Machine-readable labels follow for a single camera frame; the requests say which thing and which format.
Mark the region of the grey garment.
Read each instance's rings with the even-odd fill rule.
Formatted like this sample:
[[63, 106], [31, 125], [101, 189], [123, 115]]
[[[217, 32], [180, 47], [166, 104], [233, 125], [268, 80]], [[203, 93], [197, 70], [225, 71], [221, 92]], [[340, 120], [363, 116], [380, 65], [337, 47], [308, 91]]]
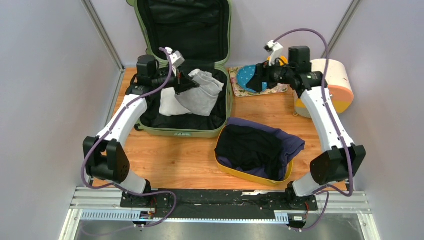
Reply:
[[210, 72], [200, 69], [188, 75], [199, 87], [175, 94], [175, 98], [191, 114], [209, 117], [225, 84], [215, 79]]

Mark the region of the green hard-shell suitcase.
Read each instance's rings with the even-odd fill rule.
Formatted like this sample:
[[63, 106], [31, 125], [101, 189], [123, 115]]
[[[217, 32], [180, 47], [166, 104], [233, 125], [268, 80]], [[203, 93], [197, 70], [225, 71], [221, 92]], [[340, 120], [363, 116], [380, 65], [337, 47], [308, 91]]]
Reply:
[[161, 47], [181, 52], [182, 72], [200, 69], [223, 83], [210, 116], [160, 114], [161, 94], [148, 96], [147, 111], [135, 129], [155, 136], [215, 138], [226, 125], [233, 106], [232, 84], [225, 65], [230, 55], [232, 4], [228, 0], [130, 0], [147, 44], [146, 53], [168, 75]]

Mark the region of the black garment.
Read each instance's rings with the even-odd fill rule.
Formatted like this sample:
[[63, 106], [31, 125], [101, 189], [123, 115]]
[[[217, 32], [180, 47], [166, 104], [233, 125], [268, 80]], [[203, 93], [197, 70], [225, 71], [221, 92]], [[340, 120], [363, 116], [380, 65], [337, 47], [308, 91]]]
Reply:
[[228, 125], [218, 139], [215, 153], [243, 171], [264, 167], [270, 180], [280, 179], [283, 141], [271, 133], [249, 126]]

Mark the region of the white and orange drawer cabinet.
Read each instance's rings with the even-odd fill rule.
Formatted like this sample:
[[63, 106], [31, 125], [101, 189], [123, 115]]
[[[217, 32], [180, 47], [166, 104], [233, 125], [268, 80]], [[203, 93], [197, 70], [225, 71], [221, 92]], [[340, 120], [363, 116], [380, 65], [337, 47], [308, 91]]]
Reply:
[[[325, 58], [311, 60], [312, 72], [320, 71], [324, 73], [325, 63]], [[325, 79], [333, 106], [337, 114], [340, 115], [348, 109], [354, 100], [354, 93], [345, 66], [337, 60], [330, 59]], [[293, 95], [295, 115], [311, 118], [302, 100], [296, 93], [293, 93]]]

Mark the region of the white garment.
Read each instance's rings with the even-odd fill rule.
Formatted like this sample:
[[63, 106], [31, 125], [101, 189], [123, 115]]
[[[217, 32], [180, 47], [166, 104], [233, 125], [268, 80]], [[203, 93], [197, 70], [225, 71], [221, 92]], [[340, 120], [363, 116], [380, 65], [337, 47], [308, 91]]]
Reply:
[[166, 117], [192, 114], [189, 110], [179, 104], [175, 95], [176, 93], [172, 89], [168, 88], [161, 90], [159, 113]]

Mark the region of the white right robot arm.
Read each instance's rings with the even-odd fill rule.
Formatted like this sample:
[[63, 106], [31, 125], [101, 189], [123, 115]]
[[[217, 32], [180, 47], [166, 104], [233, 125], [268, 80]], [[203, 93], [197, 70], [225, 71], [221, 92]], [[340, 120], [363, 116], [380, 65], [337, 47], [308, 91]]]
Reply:
[[335, 189], [335, 182], [353, 178], [359, 170], [366, 150], [355, 144], [337, 114], [328, 87], [327, 76], [331, 73], [328, 57], [312, 60], [310, 48], [293, 46], [288, 49], [288, 62], [280, 63], [283, 47], [270, 41], [265, 50], [267, 61], [258, 63], [247, 87], [255, 92], [262, 90], [263, 83], [288, 85], [308, 110], [318, 133], [321, 155], [309, 165], [309, 172], [292, 183], [293, 190], [285, 195], [286, 205], [293, 210], [305, 203], [305, 197], [326, 188]]

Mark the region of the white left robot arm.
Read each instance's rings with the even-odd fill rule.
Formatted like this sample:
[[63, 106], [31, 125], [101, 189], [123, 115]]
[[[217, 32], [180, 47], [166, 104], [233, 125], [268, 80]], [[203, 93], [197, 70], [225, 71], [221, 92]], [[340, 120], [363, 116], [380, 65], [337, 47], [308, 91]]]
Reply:
[[107, 181], [104, 187], [113, 186], [133, 196], [138, 206], [148, 207], [154, 193], [148, 180], [131, 170], [124, 146], [136, 122], [148, 110], [147, 97], [163, 89], [173, 88], [176, 93], [198, 87], [191, 77], [179, 69], [185, 62], [179, 51], [164, 49], [167, 73], [159, 74], [159, 62], [153, 55], [138, 59], [137, 73], [127, 88], [123, 102], [109, 123], [96, 135], [87, 136], [83, 143], [84, 160], [80, 169], [83, 184], [95, 189], [87, 177]]

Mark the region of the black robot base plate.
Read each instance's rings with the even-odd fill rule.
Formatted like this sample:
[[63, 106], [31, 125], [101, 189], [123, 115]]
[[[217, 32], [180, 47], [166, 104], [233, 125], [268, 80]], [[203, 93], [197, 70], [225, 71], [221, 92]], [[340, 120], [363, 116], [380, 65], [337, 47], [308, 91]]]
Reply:
[[296, 197], [283, 191], [223, 189], [159, 189], [152, 196], [121, 195], [122, 208], [155, 210], [155, 217], [179, 219], [271, 220], [276, 211], [317, 211], [316, 197]]

